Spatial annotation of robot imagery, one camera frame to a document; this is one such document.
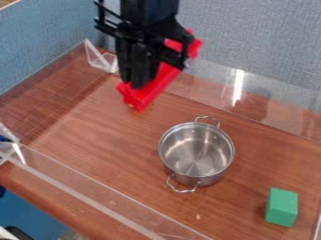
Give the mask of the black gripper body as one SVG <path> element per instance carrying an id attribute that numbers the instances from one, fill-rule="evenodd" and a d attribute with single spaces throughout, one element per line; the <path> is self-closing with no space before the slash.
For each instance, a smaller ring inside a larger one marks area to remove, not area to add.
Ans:
<path id="1" fill-rule="evenodd" d="M 150 45 L 161 61 L 178 69 L 188 67 L 194 35 L 176 19 L 180 0 L 121 0 L 119 14 L 107 7 L 106 0 L 94 0 L 94 4 L 97 29 L 130 43 Z M 166 39 L 182 43 L 182 49 L 176 51 L 166 47 Z"/>

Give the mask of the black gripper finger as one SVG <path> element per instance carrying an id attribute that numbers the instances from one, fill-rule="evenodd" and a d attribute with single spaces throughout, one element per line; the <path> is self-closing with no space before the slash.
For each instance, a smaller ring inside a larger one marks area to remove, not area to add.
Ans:
<path id="1" fill-rule="evenodd" d="M 125 39 L 115 41 L 121 77 L 125 83 L 132 81 L 132 44 Z"/>
<path id="2" fill-rule="evenodd" d="M 160 69 L 160 60 L 152 46 L 136 43 L 132 48 L 132 74 L 130 81 L 134 89 L 145 87 L 156 78 Z"/>

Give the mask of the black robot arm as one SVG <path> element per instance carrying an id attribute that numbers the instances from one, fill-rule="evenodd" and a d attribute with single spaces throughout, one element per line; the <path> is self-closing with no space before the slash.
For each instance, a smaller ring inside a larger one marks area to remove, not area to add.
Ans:
<path id="1" fill-rule="evenodd" d="M 134 89 L 157 77 L 161 63 L 180 70 L 190 58 L 194 36 L 177 21 L 180 0 L 121 0 L 121 13 L 94 0 L 95 28 L 115 38 L 121 77 Z"/>

